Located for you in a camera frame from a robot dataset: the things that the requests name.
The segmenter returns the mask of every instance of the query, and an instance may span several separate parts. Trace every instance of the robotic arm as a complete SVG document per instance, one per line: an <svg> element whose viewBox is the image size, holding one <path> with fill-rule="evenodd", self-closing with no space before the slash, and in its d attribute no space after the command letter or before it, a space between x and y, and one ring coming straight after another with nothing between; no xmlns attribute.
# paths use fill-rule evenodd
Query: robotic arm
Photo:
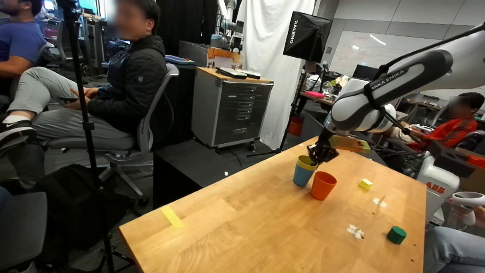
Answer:
<svg viewBox="0 0 485 273"><path fill-rule="evenodd" d="M338 157L330 137L383 132L399 126L389 102L418 91L470 90L485 85L485 23L458 37L412 52L379 69L374 81L350 81L329 113L318 141L308 147L315 163Z"/></svg>

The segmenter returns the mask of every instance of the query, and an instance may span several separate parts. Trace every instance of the white curtain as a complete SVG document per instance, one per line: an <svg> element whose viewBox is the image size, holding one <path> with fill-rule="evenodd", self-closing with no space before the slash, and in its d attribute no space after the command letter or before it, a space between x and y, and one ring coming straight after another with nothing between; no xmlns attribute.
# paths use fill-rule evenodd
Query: white curtain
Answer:
<svg viewBox="0 0 485 273"><path fill-rule="evenodd" d="M312 14L314 0L242 0L242 61L247 70L274 81L261 128L261 141L280 146L303 61L282 55L292 11Z"/></svg>

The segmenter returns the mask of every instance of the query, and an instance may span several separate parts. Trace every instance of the blue cup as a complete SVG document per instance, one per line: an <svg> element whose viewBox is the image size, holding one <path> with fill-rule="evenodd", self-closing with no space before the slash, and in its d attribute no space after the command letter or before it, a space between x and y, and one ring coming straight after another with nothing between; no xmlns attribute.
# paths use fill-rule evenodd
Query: blue cup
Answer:
<svg viewBox="0 0 485 273"><path fill-rule="evenodd" d="M312 178L318 166L309 157L298 157L297 166L294 167L292 182L303 188Z"/></svg>

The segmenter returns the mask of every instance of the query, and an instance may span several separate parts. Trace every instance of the small cube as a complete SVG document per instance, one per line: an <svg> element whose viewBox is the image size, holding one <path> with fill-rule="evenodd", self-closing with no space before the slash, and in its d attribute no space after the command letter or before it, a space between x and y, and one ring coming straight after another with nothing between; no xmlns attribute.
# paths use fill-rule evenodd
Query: small cube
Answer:
<svg viewBox="0 0 485 273"><path fill-rule="evenodd" d="M368 179L362 179L362 181L359 182L359 187L361 187L364 191L368 191L370 187L373 187L373 182L370 182Z"/></svg>

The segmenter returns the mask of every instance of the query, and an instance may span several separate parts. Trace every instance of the orange cup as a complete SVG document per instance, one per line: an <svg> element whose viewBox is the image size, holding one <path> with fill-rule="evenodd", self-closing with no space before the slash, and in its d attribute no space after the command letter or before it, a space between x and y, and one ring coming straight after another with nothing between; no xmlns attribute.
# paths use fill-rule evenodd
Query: orange cup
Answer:
<svg viewBox="0 0 485 273"><path fill-rule="evenodd" d="M317 172L314 176L314 185L311 196L317 201L324 201L329 193L333 190L336 179L324 172Z"/></svg>

